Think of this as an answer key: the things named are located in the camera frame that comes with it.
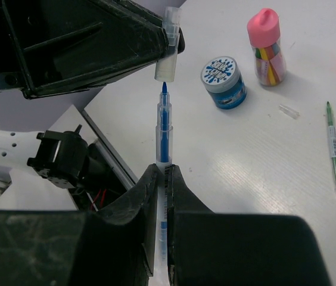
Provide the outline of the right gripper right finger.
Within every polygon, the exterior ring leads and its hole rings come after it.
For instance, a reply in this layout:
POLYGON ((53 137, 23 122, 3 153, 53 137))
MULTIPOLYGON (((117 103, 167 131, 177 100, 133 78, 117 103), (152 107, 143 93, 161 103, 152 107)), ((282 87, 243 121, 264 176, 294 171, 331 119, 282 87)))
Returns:
POLYGON ((168 186, 171 285, 331 284, 317 239, 304 219, 215 213, 187 187, 176 165, 169 170, 168 186))

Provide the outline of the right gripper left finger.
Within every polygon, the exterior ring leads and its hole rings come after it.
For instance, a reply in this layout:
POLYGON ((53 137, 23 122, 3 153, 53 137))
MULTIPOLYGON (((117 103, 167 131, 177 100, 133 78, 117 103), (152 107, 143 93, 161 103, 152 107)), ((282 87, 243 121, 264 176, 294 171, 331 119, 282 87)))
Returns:
POLYGON ((103 209, 0 210, 0 285, 147 285, 158 168, 103 209))

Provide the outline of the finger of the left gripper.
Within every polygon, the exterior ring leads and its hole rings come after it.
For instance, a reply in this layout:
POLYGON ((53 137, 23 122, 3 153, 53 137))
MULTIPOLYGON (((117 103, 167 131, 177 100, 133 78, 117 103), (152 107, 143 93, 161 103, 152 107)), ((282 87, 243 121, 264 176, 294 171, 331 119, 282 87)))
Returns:
POLYGON ((0 92, 32 100, 105 86, 167 49, 161 17, 132 1, 0 1, 0 92))
POLYGON ((185 39, 183 36, 182 29, 179 29, 179 43, 178 43, 178 54, 181 54, 185 50, 185 39))

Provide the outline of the clear pen cap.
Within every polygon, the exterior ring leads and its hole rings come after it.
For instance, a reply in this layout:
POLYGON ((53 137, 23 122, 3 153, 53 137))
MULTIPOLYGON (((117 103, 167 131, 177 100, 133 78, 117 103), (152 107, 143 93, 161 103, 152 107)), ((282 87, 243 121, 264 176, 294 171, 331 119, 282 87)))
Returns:
POLYGON ((162 28, 164 29, 168 46, 165 56, 158 60, 155 66, 155 80, 160 82, 173 82, 175 79, 176 61, 180 39, 181 9, 166 7, 162 28))
POLYGON ((290 107, 287 107, 286 105, 282 105, 282 104, 279 105, 279 110, 294 120, 298 119, 300 116, 300 113, 298 111, 290 107))

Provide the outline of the green thin highlighter pen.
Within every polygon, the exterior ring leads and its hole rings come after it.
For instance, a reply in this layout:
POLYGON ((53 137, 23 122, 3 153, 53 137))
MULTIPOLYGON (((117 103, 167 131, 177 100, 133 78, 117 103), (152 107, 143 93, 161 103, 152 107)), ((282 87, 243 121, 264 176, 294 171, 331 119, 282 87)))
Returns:
POLYGON ((336 192, 336 129, 334 124, 334 116, 332 112, 332 107, 329 101, 326 102, 326 118, 328 125, 328 144, 329 144, 329 155, 332 162, 332 171, 335 184, 336 192))

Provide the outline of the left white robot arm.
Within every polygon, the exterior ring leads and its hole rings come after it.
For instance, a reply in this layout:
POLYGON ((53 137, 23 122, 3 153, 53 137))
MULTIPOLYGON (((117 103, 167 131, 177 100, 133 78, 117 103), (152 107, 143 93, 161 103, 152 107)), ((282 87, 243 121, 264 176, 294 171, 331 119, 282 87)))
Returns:
MULTIPOLYGON (((172 10, 160 17, 133 1, 0 1, 0 93, 35 100, 99 88, 184 49, 172 10)), ((0 130, 0 166, 62 189, 98 189, 105 174, 78 130, 0 130)))

